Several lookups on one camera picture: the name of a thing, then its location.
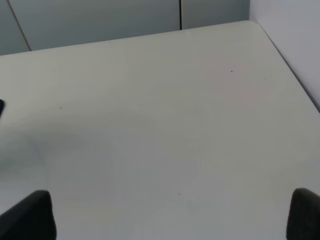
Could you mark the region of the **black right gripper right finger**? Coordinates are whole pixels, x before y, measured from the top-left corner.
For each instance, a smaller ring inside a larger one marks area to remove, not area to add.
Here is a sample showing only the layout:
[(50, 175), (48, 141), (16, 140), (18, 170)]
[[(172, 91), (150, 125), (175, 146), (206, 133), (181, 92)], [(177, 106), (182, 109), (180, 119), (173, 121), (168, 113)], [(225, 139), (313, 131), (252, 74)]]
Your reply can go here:
[(320, 239), (320, 196), (307, 188), (297, 188), (292, 194), (286, 239)]

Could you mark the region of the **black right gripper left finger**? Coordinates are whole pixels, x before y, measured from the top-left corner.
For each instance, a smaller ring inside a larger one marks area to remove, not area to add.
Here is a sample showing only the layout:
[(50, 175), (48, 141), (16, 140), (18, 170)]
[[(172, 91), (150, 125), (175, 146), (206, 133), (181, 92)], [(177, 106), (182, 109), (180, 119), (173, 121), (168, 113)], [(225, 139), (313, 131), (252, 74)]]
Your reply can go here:
[(55, 240), (57, 227), (49, 191), (36, 190), (0, 215), (2, 240)]

